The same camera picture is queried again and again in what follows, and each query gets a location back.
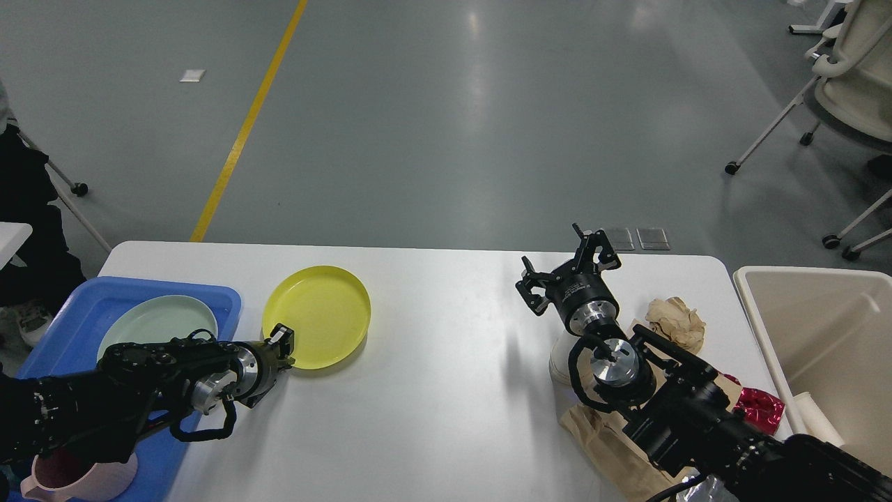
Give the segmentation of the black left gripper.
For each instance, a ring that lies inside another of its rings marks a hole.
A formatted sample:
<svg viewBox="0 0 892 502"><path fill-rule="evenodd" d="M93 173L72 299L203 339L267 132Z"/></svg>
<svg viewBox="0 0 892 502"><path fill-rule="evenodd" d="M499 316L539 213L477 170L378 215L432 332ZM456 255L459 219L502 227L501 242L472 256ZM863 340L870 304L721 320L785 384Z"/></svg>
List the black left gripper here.
<svg viewBox="0 0 892 502"><path fill-rule="evenodd" d="M192 409L209 414L224 397L254 408L276 385L278 374L293 368L294 330L277 322L268 341L224 342L225 368L192 385Z"/></svg>

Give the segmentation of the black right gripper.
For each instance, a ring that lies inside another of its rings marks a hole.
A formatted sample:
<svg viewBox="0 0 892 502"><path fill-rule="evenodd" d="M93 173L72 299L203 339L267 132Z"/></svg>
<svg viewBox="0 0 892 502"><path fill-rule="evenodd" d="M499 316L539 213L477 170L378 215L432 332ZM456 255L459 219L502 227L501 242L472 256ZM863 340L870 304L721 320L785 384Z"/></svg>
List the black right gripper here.
<svg viewBox="0 0 892 502"><path fill-rule="evenodd" d="M576 337L621 337L616 321L619 304L600 275L621 268L622 261L605 229L583 231L579 225L571 228L580 239L571 260L574 275L561 277L558 282L554 273L536 271L528 257L521 257L523 271L516 290L536 317L554 304L567 332ZM546 295L536 294L533 289L542 289Z"/></svg>

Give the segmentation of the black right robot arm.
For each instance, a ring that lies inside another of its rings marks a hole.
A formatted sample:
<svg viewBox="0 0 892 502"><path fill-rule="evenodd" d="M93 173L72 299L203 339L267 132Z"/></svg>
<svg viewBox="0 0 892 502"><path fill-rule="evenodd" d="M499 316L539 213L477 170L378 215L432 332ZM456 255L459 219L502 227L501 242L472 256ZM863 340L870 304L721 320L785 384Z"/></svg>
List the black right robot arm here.
<svg viewBox="0 0 892 502"><path fill-rule="evenodd" d="M540 317L555 306L574 338L567 378L587 409L617 413L622 436L657 470L697 475L653 495L665 500L713 476L740 501L889 501L890 479L827 441L778 441L749 425L717 384L719 372L642 324L620 328L618 302L602 279L622 263L605 231L583 231L576 253L552 271L524 257L516 289Z"/></svg>

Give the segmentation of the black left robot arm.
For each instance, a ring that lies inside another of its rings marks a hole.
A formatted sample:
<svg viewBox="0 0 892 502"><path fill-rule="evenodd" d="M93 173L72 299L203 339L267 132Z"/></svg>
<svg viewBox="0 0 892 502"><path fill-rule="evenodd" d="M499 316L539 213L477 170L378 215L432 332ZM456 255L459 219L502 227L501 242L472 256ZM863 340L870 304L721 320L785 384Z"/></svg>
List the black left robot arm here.
<svg viewBox="0 0 892 502"><path fill-rule="evenodd" d="M92 370L2 377L2 464L64 449L86 463L124 463L162 431L194 443L229 438L237 406L254 408L293 368L295 335L218 340L198 328L165 342L111 345Z"/></svg>

